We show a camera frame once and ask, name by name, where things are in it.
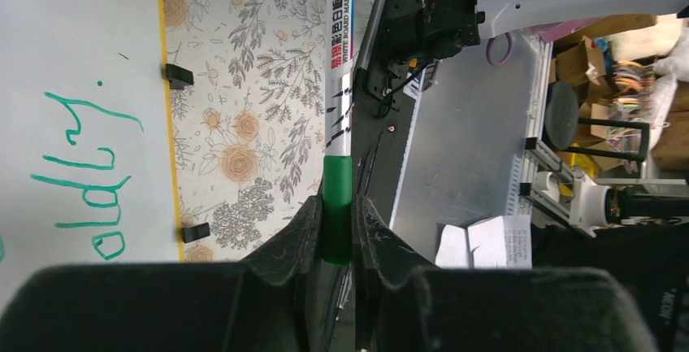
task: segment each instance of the floral tablecloth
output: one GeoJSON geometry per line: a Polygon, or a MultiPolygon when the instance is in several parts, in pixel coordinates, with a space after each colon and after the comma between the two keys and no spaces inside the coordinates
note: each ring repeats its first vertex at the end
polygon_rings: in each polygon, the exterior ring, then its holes
{"type": "MultiPolygon", "coordinates": [[[[374,0],[356,0],[356,50],[374,0]]],[[[187,261],[237,260],[316,193],[323,164],[325,0],[163,0],[187,261]]]]}

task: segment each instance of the yellow edge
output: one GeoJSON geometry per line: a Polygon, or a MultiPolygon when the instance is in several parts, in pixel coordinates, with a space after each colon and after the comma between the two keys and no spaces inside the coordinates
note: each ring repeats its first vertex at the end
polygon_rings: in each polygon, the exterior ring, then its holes
{"type": "MultiPolygon", "coordinates": [[[[160,53],[162,63],[167,63],[167,39],[165,37],[165,11],[163,10],[163,0],[158,0],[158,20],[160,24],[160,53]]],[[[170,102],[170,82],[165,80],[165,104],[167,107],[167,135],[170,145],[170,166],[172,173],[172,196],[175,199],[175,226],[179,232],[182,229],[182,217],[180,215],[180,191],[177,186],[177,167],[175,161],[175,132],[172,127],[172,106],[170,102]]],[[[180,261],[184,261],[184,244],[181,237],[177,235],[177,251],[180,261]]]]}

